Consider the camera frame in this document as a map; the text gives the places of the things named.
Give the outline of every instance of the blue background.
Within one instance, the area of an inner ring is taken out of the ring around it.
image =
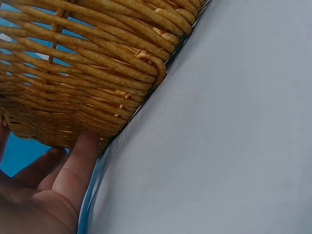
[[[21,139],[10,135],[0,169],[8,176],[13,176],[20,169],[37,159],[50,147],[34,140]]]

